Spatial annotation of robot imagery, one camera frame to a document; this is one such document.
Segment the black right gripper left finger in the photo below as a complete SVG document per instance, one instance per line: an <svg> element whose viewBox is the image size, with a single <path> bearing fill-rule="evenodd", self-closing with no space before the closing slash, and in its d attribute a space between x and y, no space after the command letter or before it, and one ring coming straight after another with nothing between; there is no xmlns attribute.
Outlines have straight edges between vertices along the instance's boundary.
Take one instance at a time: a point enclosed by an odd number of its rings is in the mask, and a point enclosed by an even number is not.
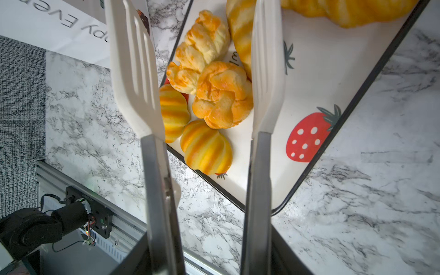
<svg viewBox="0 0 440 275"><path fill-rule="evenodd" d="M152 275L148 235L145 233L130 254L110 275Z"/></svg>

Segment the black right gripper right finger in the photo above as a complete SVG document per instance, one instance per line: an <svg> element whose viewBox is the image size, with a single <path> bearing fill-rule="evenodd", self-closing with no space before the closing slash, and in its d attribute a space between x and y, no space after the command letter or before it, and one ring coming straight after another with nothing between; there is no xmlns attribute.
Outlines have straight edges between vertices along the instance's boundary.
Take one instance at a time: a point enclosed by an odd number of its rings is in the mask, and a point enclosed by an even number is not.
<svg viewBox="0 0 440 275"><path fill-rule="evenodd" d="M272 275L305 275L306 266L272 226L271 266Z"/></svg>

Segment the pale braided bread roll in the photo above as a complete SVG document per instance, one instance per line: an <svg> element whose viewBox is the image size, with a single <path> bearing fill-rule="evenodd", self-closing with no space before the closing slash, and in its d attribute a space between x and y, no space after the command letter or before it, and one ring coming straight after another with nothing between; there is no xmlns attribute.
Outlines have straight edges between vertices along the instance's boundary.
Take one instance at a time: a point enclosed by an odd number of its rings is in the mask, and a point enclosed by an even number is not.
<svg viewBox="0 0 440 275"><path fill-rule="evenodd" d="M229 28L209 10L199 17L176 49L175 61L169 63L166 76L178 92L193 95L204 68L222 59L230 45Z"/></svg>

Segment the white paper gift bag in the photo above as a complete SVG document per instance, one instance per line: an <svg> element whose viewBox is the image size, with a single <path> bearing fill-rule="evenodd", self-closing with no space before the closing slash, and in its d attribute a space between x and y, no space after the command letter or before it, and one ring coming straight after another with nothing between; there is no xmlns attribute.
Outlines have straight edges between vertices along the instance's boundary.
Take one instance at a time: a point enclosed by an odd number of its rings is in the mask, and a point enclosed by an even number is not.
<svg viewBox="0 0 440 275"><path fill-rule="evenodd" d="M110 68L106 1L1 1L1 35Z"/></svg>

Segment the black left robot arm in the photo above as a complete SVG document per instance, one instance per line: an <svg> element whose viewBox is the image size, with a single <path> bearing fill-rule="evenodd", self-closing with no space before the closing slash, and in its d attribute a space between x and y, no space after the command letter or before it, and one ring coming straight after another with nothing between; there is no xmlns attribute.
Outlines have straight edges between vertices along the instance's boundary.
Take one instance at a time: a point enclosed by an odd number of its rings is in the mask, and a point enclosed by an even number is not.
<svg viewBox="0 0 440 275"><path fill-rule="evenodd" d="M43 213L34 208L13 212L1 219L1 269L18 262L42 244L59 242L89 221L91 209L74 202Z"/></svg>

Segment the long twisted bread loaf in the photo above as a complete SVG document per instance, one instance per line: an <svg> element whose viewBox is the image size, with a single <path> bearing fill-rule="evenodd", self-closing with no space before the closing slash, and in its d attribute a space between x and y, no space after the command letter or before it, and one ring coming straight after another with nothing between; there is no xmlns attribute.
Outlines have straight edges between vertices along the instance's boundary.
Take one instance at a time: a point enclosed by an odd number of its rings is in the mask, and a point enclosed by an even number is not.
<svg viewBox="0 0 440 275"><path fill-rule="evenodd" d="M281 1L281 6L304 17L325 17L342 28L355 28L401 18L417 3L413 0L290 0Z"/></svg>

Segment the striped croissant bottom middle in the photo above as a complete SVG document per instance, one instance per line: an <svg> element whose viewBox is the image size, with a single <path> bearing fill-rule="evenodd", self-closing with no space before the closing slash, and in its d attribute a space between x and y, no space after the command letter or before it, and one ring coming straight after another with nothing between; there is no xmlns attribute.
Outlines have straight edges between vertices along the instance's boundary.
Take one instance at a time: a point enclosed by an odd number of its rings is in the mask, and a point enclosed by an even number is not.
<svg viewBox="0 0 440 275"><path fill-rule="evenodd" d="M185 127L180 146L185 163L206 175L225 174L233 162L228 139L203 120L192 121Z"/></svg>

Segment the striped croissant bottom left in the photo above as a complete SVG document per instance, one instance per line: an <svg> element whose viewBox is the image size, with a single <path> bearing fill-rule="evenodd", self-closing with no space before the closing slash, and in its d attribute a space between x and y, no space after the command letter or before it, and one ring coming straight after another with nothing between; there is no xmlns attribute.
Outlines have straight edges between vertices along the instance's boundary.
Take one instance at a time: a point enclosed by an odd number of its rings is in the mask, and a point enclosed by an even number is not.
<svg viewBox="0 0 440 275"><path fill-rule="evenodd" d="M165 142L175 142L190 121L187 100L182 93L166 84L159 89L162 119L165 126Z"/></svg>

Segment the white strawberry tray black rim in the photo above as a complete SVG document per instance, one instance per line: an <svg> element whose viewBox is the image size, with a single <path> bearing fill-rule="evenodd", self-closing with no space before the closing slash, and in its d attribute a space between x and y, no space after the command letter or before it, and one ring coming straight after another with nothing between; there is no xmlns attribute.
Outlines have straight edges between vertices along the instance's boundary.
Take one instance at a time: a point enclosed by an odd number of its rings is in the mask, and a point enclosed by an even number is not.
<svg viewBox="0 0 440 275"><path fill-rule="evenodd" d="M284 80L284 102L271 137L270 178L272 183L272 215L279 213L300 187L324 150L322 144L347 107L354 106L372 85L389 58L396 51L429 1L417 1L411 13L392 22L372 23L344 29L329 19L307 18L293 10L282 10L283 50L286 57L278 80ZM226 15L226 1L190 1L179 41L198 13L212 11ZM230 202L245 209L248 181L251 113L238 126L217 130L227 138L233 150L228 170L200 170L187 161L180 138L170 144L169 151L184 161L206 182Z"/></svg>

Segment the small striped croissant upper middle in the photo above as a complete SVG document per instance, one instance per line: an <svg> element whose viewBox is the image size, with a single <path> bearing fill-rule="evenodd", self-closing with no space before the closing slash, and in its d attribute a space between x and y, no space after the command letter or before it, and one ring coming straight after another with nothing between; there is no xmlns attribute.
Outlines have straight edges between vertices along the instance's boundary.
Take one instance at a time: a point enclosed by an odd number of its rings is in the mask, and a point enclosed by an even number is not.
<svg viewBox="0 0 440 275"><path fill-rule="evenodd" d="M252 79L251 43L256 0L227 0L226 17L238 56Z"/></svg>

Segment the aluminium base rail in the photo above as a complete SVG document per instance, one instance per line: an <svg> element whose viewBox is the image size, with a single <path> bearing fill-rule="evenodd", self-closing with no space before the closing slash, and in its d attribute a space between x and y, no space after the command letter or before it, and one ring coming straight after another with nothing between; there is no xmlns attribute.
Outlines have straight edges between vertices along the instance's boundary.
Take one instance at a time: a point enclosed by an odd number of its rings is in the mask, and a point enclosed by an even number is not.
<svg viewBox="0 0 440 275"><path fill-rule="evenodd" d="M145 222L99 196L54 167L39 160L36 164L40 193L51 193L67 201L86 199L95 211L97 227L91 230L96 246L117 262L122 262L147 229Z"/></svg>

